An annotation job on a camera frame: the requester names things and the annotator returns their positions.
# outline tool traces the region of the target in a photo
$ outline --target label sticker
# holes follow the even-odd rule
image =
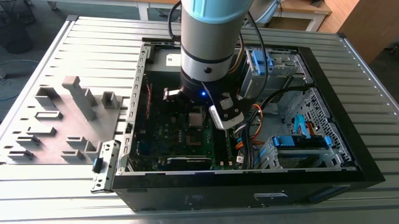
[[[244,162],[244,157],[243,156],[237,156],[237,162],[243,163]]]
[[[180,67],[181,64],[181,55],[180,54],[168,54],[167,55],[167,66]]]

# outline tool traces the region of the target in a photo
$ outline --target screw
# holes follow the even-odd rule
[[[209,74],[209,73],[212,72],[212,68],[205,67],[205,68],[204,68],[204,72],[205,72],[207,74]]]

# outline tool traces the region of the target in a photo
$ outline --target motherboard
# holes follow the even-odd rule
[[[233,169],[232,131],[216,129],[205,106],[164,102],[151,85],[141,92],[140,124],[131,151],[135,171]]]

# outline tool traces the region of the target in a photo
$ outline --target wooden cabinet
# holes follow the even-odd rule
[[[399,0],[324,0],[332,14],[319,28],[344,33],[367,63],[399,36]]]

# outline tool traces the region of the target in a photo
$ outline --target metal workbench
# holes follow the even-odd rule
[[[175,33],[179,25],[173,24]],[[257,42],[244,28],[245,42]],[[261,30],[267,44],[310,47],[354,121],[376,164],[387,179],[382,184],[348,192],[311,206],[241,208],[227,210],[152,211],[135,213],[116,194],[92,195],[91,165],[0,165],[0,221],[53,221],[85,219],[89,223],[168,223],[269,221],[288,223],[375,223],[399,218],[399,106],[356,54],[350,42],[335,34]],[[32,103],[39,85],[53,85],[65,75],[80,76],[80,85],[93,94],[113,91],[127,106],[143,37],[168,38],[167,24],[105,18],[69,17],[40,65],[0,126],[0,141],[20,122],[21,111]],[[124,119],[125,110],[120,112]],[[120,133],[124,122],[116,126]]]

